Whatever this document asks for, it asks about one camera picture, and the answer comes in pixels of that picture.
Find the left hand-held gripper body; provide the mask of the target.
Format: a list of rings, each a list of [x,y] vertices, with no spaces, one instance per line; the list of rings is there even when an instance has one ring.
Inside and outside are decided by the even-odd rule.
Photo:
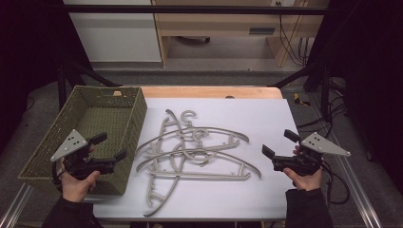
[[[66,171],[77,180],[84,180],[93,171],[102,175],[114,172],[116,161],[114,158],[95,159],[90,156],[90,138],[85,139],[76,129],[73,129],[61,143],[56,152],[50,157],[52,176],[54,181],[59,180],[61,173],[57,170],[57,162],[63,160]]]

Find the green woven basket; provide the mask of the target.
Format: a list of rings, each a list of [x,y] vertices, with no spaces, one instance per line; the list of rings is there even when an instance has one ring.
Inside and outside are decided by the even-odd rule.
[[[147,104],[138,87],[75,86],[18,179],[55,194],[50,157],[67,135],[75,129],[87,139],[105,132],[107,139],[95,146],[92,156],[106,159],[122,150],[127,152],[127,156],[117,162],[113,173],[100,177],[93,193],[122,195],[136,156],[146,111]]]

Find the person's right hand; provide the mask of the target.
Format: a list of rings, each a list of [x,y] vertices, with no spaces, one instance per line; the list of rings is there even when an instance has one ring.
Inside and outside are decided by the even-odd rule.
[[[312,191],[321,187],[321,169],[318,169],[316,173],[311,176],[300,176],[291,168],[284,168],[283,173],[294,182],[298,190]]]

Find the person's left hand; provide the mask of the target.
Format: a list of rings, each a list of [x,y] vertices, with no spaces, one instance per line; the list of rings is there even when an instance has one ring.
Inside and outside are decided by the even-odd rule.
[[[77,180],[63,165],[61,170],[59,180],[62,183],[62,197],[71,202],[83,202],[86,195],[96,187],[96,182],[101,176],[99,171],[93,171],[84,180]]]

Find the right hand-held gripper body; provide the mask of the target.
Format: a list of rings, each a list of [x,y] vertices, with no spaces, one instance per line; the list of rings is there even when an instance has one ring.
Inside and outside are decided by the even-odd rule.
[[[311,176],[323,164],[324,154],[349,157],[351,153],[314,132],[298,142],[299,153],[292,157],[277,156],[271,160],[275,171],[291,168],[300,176]]]

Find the light wooden desk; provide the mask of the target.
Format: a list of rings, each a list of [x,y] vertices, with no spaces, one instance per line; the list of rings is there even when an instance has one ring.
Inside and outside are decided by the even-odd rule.
[[[151,0],[154,6],[237,6],[326,8],[330,0]],[[157,13],[159,34],[166,37],[260,36],[267,39],[278,67],[298,37],[314,38],[321,15]]]

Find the aluminium rail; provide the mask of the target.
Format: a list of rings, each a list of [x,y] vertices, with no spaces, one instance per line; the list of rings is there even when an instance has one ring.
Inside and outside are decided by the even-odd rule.
[[[338,167],[341,171],[341,174],[346,181],[349,190],[351,192],[351,196],[354,199],[355,206],[365,223],[367,228],[383,228],[383,225],[373,208],[358,176],[356,175],[353,167],[348,161],[347,157],[344,156],[335,156]]]
[[[0,218],[0,228],[14,228],[21,213],[27,205],[33,188],[23,183],[5,214]]]

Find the white cabinet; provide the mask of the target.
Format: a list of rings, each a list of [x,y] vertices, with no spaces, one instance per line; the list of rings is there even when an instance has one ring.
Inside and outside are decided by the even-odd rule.
[[[92,63],[160,62],[152,13],[71,13]]]

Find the black curtain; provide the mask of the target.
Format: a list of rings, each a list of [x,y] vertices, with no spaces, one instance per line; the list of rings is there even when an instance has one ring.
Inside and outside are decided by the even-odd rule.
[[[310,59],[327,41],[328,68],[345,80],[363,142],[403,194],[403,0],[330,0]]]
[[[64,0],[0,0],[0,152],[36,88],[52,83],[63,60],[90,69]]]

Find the black horizontal frame bar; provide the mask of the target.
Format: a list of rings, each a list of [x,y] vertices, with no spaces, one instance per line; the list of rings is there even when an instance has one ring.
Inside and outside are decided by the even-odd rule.
[[[197,14],[281,14],[325,15],[327,8],[230,7],[230,6],[144,6],[64,5],[62,10],[77,13],[197,13]]]

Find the yellow and black tool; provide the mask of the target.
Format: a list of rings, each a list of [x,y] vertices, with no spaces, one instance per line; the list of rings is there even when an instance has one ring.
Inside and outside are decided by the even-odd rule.
[[[296,105],[311,106],[310,102],[304,102],[299,98],[298,93],[294,93],[294,102]]]

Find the black metal stand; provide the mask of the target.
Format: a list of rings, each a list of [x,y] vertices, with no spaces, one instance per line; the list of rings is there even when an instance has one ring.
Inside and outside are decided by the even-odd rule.
[[[291,76],[271,85],[271,87],[282,88],[302,76],[307,76],[304,83],[304,90],[313,92],[318,87],[321,88],[320,92],[320,113],[327,122],[330,121],[329,111],[329,90],[330,90],[330,71],[325,64],[312,63],[303,69],[293,73]]]
[[[108,79],[102,77],[101,75],[95,73],[92,69],[81,66],[80,64],[72,61],[64,61],[59,69],[57,75],[57,85],[58,85],[58,98],[59,98],[59,109],[62,109],[67,101],[67,84],[69,82],[72,87],[84,86],[82,75],[86,75],[91,79],[99,82],[101,85],[107,87],[118,87],[119,84],[113,83]]]

